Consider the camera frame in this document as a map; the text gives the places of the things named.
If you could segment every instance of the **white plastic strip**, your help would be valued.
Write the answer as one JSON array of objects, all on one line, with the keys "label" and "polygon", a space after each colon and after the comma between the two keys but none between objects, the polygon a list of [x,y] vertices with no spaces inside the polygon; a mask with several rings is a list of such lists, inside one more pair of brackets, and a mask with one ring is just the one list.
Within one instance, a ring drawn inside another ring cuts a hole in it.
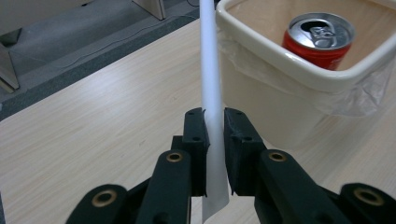
[{"label": "white plastic strip", "polygon": [[202,102],[210,147],[206,156],[206,192],[203,222],[229,201],[224,160],[223,115],[213,0],[200,0]]}]

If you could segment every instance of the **white bin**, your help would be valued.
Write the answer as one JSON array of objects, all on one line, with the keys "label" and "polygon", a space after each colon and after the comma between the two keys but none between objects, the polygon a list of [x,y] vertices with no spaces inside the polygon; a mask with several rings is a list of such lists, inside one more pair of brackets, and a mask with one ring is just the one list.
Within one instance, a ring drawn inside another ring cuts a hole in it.
[{"label": "white bin", "polygon": [[[308,12],[336,14],[355,27],[337,71],[280,46],[289,22]],[[217,25],[224,103],[279,148],[300,145],[327,116],[373,114],[395,62],[396,10],[368,0],[222,0]]]}]

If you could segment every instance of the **soda can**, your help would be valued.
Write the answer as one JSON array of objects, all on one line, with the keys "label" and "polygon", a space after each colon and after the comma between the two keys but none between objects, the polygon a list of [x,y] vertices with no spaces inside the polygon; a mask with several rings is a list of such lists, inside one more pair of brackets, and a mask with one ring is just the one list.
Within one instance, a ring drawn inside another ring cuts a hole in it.
[{"label": "soda can", "polygon": [[282,47],[319,67],[335,70],[354,36],[352,24],[340,16],[307,13],[290,22]]}]

